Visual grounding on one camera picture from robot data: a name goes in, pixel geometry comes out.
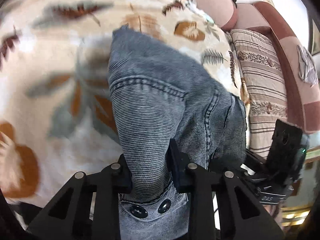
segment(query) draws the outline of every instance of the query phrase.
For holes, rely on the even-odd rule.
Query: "denim jacket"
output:
[[[120,196],[121,238],[176,239],[188,231],[189,205],[166,166],[170,138],[206,169],[222,156],[242,163],[244,104],[199,63],[127,26],[113,33],[108,82],[133,182],[132,193]],[[160,214],[165,200],[171,206]],[[135,215],[137,206],[147,217]]]

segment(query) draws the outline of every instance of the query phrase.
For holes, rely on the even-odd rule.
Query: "silver screw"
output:
[[[189,163],[189,164],[188,164],[188,168],[189,168],[190,170],[195,170],[196,168],[198,168],[198,165],[195,164],[195,163]]]
[[[226,176],[227,178],[233,178],[233,176],[234,176],[234,174],[233,174],[233,172],[232,171],[226,171],[225,173],[224,173],[224,176]]]
[[[76,178],[76,179],[82,179],[83,176],[84,176],[84,173],[81,172],[81,171],[79,171],[79,172],[77,172],[77,173],[75,174],[75,178]]]
[[[121,168],[121,165],[119,163],[112,163],[111,169],[113,170],[119,170]]]

